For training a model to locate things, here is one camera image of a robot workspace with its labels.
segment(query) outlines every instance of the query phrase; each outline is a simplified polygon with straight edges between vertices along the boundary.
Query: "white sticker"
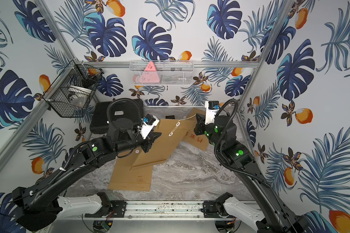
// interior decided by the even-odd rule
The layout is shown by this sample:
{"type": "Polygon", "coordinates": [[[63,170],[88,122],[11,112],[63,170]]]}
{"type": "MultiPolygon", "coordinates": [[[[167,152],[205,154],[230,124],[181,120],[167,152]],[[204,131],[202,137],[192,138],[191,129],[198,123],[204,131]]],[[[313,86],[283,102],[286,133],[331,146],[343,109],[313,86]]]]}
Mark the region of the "white sticker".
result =
{"type": "Polygon", "coordinates": [[[116,112],[114,112],[114,115],[115,116],[123,115],[123,111],[116,111],[116,112]]]}

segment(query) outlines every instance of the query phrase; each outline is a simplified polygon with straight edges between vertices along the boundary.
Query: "orange mango print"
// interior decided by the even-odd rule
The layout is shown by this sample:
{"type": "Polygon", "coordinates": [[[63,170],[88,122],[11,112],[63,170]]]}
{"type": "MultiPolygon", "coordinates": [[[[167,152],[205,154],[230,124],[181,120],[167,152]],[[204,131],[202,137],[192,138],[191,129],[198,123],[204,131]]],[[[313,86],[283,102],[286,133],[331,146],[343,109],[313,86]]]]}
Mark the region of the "orange mango print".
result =
{"type": "Polygon", "coordinates": [[[32,172],[35,174],[43,173],[44,160],[40,157],[36,157],[31,161],[32,172]]]}
{"type": "Polygon", "coordinates": [[[118,17],[122,17],[126,13],[126,8],[118,0],[107,0],[107,10],[118,17]]]}
{"type": "Polygon", "coordinates": [[[192,57],[191,52],[189,52],[189,51],[184,51],[184,52],[182,52],[182,53],[179,55],[178,60],[185,60],[185,61],[187,61],[187,60],[191,59],[191,57],[192,57]]]}
{"type": "Polygon", "coordinates": [[[49,81],[48,76],[41,75],[39,77],[39,85],[43,92],[46,92],[48,88],[51,86],[51,82],[49,81]]]}
{"type": "Polygon", "coordinates": [[[239,76],[243,72],[243,68],[234,68],[231,72],[233,77],[239,76]]]}
{"type": "Polygon", "coordinates": [[[296,119],[301,124],[310,123],[312,121],[312,111],[310,109],[296,110],[296,119]]]}
{"type": "Polygon", "coordinates": [[[201,85],[201,90],[202,91],[205,91],[205,92],[208,92],[210,90],[211,86],[209,84],[202,84],[201,85]]]}
{"type": "Polygon", "coordinates": [[[304,26],[304,24],[307,21],[307,15],[309,11],[307,8],[302,8],[299,10],[297,16],[296,16],[296,28],[300,29],[301,27],[304,26]]]}
{"type": "Polygon", "coordinates": [[[284,178],[285,178],[285,183],[289,185],[294,184],[294,175],[293,175],[293,169],[290,167],[287,167],[284,171],[284,178]]]}
{"type": "Polygon", "coordinates": [[[330,210],[329,219],[331,220],[333,227],[339,233],[350,233],[350,215],[349,214],[338,210],[330,210]]]}
{"type": "Polygon", "coordinates": [[[256,97],[254,98],[253,104],[255,104],[256,106],[259,105],[259,96],[256,96],[256,97]]]}
{"type": "Polygon", "coordinates": [[[87,70],[88,70],[89,75],[91,75],[91,76],[94,76],[94,75],[98,74],[98,72],[99,72],[95,68],[88,68],[87,70]]]}

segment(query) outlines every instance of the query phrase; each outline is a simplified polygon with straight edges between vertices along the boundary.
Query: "cardboard sheet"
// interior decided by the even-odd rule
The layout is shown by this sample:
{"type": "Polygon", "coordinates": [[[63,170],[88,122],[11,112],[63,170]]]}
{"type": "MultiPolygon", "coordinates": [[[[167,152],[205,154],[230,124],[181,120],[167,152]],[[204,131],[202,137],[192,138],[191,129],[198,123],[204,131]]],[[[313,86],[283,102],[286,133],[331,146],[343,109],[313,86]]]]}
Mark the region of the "cardboard sheet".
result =
{"type": "Polygon", "coordinates": [[[181,120],[180,125],[173,135],[169,137],[169,133],[175,128],[178,120],[161,119],[154,129],[154,132],[161,132],[162,135],[157,138],[149,152],[141,152],[137,159],[132,163],[133,171],[143,167],[153,167],[153,165],[164,163],[173,153],[184,135],[194,128],[194,122],[191,120],[181,120]]]}
{"type": "Polygon", "coordinates": [[[117,158],[108,189],[111,190],[133,190],[149,191],[153,166],[145,166],[139,169],[130,170],[131,165],[139,156],[135,150],[125,158],[117,158]]]}
{"type": "MultiPolygon", "coordinates": [[[[202,109],[193,108],[187,117],[191,117],[191,116],[195,115],[196,113],[200,113],[200,114],[205,115],[206,111],[204,111],[202,109]]],[[[188,143],[192,144],[193,146],[205,151],[207,149],[207,146],[209,145],[209,139],[204,134],[195,135],[195,133],[193,131],[196,124],[197,124],[197,119],[195,116],[189,120],[193,121],[194,123],[193,123],[191,129],[185,134],[183,141],[188,142],[188,143]]]]}

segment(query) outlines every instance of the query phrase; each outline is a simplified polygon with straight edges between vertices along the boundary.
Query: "blue monstera leaf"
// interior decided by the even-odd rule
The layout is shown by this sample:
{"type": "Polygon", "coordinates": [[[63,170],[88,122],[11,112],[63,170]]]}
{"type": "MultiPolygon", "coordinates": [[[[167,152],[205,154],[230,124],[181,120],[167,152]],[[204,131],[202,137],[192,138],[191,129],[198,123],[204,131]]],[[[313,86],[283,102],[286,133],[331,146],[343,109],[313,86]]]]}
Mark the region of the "blue monstera leaf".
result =
{"type": "Polygon", "coordinates": [[[250,119],[247,119],[246,122],[246,131],[249,134],[250,142],[252,143],[252,146],[255,146],[256,136],[257,133],[255,132],[255,128],[253,126],[253,123],[250,121],[250,119]]]}
{"type": "Polygon", "coordinates": [[[105,26],[103,15],[93,12],[84,18],[85,29],[92,45],[105,57],[119,57],[126,52],[126,30],[121,18],[108,19],[105,26]]]}
{"type": "Polygon", "coordinates": [[[244,78],[242,75],[239,75],[230,79],[225,85],[225,94],[231,97],[242,95],[249,79],[250,75],[244,78]]]}
{"type": "MultiPolygon", "coordinates": [[[[8,203],[11,199],[11,193],[8,193],[4,196],[0,204],[8,203]]],[[[0,206],[0,233],[26,233],[26,229],[17,224],[14,218],[10,217],[14,216],[15,206],[16,205],[14,203],[0,206]]]]}
{"type": "Polygon", "coordinates": [[[309,222],[309,230],[312,233],[338,233],[336,229],[318,212],[311,211],[304,215],[309,222]]]}
{"type": "Polygon", "coordinates": [[[48,43],[56,41],[56,37],[33,2],[26,0],[13,0],[13,2],[21,11],[16,11],[14,14],[30,36],[48,43]]]}
{"type": "Polygon", "coordinates": [[[140,18],[139,33],[141,36],[132,37],[132,47],[137,55],[148,60],[167,60],[171,54],[172,43],[171,35],[160,34],[166,32],[157,24],[148,22],[144,29],[144,23],[147,19],[140,18]]]}
{"type": "Polygon", "coordinates": [[[145,103],[149,106],[168,106],[169,105],[168,102],[166,102],[164,99],[159,99],[159,98],[145,100],[145,103]]]}
{"type": "Polygon", "coordinates": [[[308,47],[301,53],[308,45],[311,45],[309,39],[305,40],[299,46],[293,58],[292,55],[288,53],[277,69],[277,81],[280,94],[286,100],[291,101],[305,92],[307,90],[307,85],[309,85],[314,78],[312,72],[308,71],[308,69],[304,69],[315,69],[315,61],[311,58],[313,56],[312,48],[308,47]]]}
{"type": "MultiPolygon", "coordinates": [[[[281,27],[279,35],[277,36],[275,43],[272,46],[271,51],[266,58],[267,64],[275,64],[276,59],[279,59],[281,57],[284,49],[287,49],[287,47],[289,45],[289,42],[290,42],[289,35],[293,39],[294,35],[296,34],[296,29],[294,29],[293,27],[290,27],[290,26],[286,27],[288,25],[288,22],[289,22],[289,18],[287,18],[287,20],[284,22],[284,25],[281,27]]],[[[261,52],[263,51],[263,49],[267,43],[267,40],[268,40],[269,35],[271,34],[272,28],[273,28],[273,25],[271,25],[268,28],[265,36],[262,39],[261,52]]]]}
{"type": "Polygon", "coordinates": [[[207,12],[207,25],[222,39],[231,39],[241,25],[243,13],[237,1],[218,0],[218,6],[211,4],[207,12]]]}
{"type": "Polygon", "coordinates": [[[8,70],[0,77],[0,129],[25,118],[35,99],[26,82],[8,70]]]}
{"type": "Polygon", "coordinates": [[[123,92],[123,85],[115,74],[109,75],[106,79],[102,77],[97,86],[98,91],[106,96],[117,96],[123,92]]]}

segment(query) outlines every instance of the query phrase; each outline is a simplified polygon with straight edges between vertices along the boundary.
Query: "white string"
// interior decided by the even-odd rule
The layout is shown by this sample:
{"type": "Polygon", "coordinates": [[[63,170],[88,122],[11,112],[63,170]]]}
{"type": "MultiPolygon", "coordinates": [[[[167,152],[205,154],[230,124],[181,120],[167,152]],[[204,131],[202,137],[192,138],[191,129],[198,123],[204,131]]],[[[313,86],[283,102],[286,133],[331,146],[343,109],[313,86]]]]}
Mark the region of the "white string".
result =
{"type": "MultiPolygon", "coordinates": [[[[192,117],[194,117],[195,115],[191,116],[191,117],[188,117],[188,118],[185,118],[185,119],[181,119],[181,120],[187,120],[187,119],[190,119],[192,117]]],[[[180,121],[181,120],[178,120],[178,122],[176,123],[176,126],[175,128],[171,131],[171,133],[169,133],[169,137],[171,137],[173,135],[173,133],[175,132],[175,130],[178,128],[178,126],[180,125],[180,121]]]]}

